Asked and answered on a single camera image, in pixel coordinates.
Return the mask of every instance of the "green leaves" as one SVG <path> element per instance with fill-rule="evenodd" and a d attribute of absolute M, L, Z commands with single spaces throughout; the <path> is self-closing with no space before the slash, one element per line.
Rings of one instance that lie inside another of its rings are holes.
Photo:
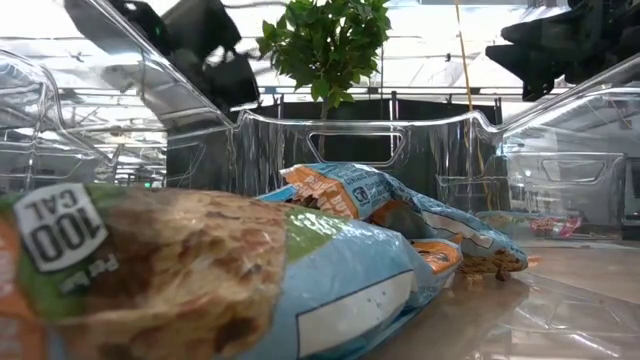
<path fill-rule="evenodd" d="M 279 74 L 296 90 L 311 85 L 314 101 L 331 107 L 354 101 L 347 93 L 378 71 L 377 50 L 389 38 L 388 0 L 291 0 L 275 24 L 263 22 L 261 56 L 271 54 Z"/>

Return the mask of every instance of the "blue snack bag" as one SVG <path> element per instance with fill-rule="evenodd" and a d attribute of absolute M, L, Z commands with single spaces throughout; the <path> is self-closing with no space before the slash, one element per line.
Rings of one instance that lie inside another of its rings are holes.
<path fill-rule="evenodd" d="M 528 265 L 526 254 L 504 233 L 473 215 L 408 189 L 370 166 L 306 164 L 281 173 L 296 189 L 294 203 L 312 203 L 322 211 L 368 220 L 399 231 L 408 239 L 414 232 L 423 237 L 458 240 L 464 255 L 459 272 L 520 271 Z M 415 221 L 401 214 L 407 209 L 422 218 L 424 228 L 416 227 Z M 405 219 L 405 224 L 399 224 L 398 219 Z"/>

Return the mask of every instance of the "yellow cable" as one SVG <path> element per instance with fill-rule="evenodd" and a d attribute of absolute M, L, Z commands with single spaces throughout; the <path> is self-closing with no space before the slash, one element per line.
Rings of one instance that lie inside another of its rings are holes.
<path fill-rule="evenodd" d="M 471 84 L 469 82 L 469 70 L 467 68 L 467 55 L 464 50 L 464 38 L 462 37 L 462 21 L 460 20 L 460 1 L 453 0 L 456 6 L 456 18 L 458 20 L 458 37 L 460 38 L 460 52 L 462 53 L 462 69 L 464 70 L 464 82 L 467 87 L 467 102 L 469 103 L 469 111 L 473 111 L 473 101 L 471 99 Z M 469 148 L 469 140 L 465 137 L 467 148 Z M 480 153 L 480 141 L 478 140 L 478 162 L 480 163 L 480 172 L 484 175 L 484 160 Z M 484 192 L 487 194 L 487 208 L 491 210 L 491 190 L 488 188 L 487 183 L 482 183 Z"/>

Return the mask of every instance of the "snack bag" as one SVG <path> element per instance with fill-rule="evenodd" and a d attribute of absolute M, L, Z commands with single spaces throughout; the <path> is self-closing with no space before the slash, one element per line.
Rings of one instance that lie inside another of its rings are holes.
<path fill-rule="evenodd" d="M 349 358 L 461 261 L 445 241 L 227 193 L 0 199 L 0 359 Z"/>
<path fill-rule="evenodd" d="M 372 167 L 351 163 L 296 165 L 282 171 L 296 188 L 294 203 L 311 203 L 318 209 L 352 219 L 393 228 L 411 239 L 412 233 L 453 239 L 462 235 L 462 273 L 519 271 L 527 257 L 505 234 L 450 206 L 406 188 L 394 177 Z M 398 222 L 411 209 L 422 219 Z"/>

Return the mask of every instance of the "shiny floor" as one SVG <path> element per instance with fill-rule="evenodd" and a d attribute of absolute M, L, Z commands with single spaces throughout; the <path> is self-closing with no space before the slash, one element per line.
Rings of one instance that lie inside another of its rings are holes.
<path fill-rule="evenodd" d="M 537 265 L 506 283 L 456 276 L 366 360 L 640 360 L 635 244 L 523 244 Z"/>

